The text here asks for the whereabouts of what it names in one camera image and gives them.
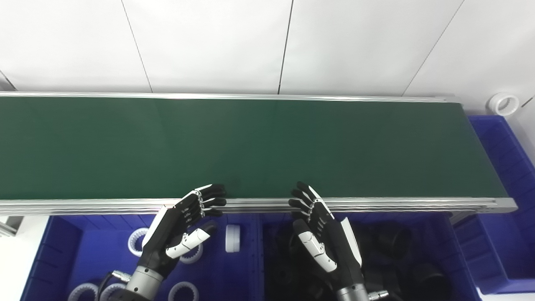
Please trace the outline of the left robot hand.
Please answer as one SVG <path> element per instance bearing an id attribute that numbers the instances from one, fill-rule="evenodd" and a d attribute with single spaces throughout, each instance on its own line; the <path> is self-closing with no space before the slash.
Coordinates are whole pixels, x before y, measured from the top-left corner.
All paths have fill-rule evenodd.
<path id="1" fill-rule="evenodd" d="M 226 205 L 222 184 L 197 187 L 173 205 L 164 205 L 149 227 L 142 242 L 139 266 L 168 278 L 179 258 L 208 240 L 217 231 L 217 223 L 208 221 L 188 233 L 204 217 L 221 217 L 218 207 Z"/>

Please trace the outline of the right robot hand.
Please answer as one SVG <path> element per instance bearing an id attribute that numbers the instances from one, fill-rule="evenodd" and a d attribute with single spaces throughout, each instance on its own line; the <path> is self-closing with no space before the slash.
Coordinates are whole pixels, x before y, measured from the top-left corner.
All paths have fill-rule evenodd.
<path id="1" fill-rule="evenodd" d="M 293 230 L 306 251 L 333 290 L 363 286 L 362 259 L 349 221 L 338 220 L 310 185 L 298 181 L 296 186 L 288 204 L 300 210 L 293 213 Z"/>

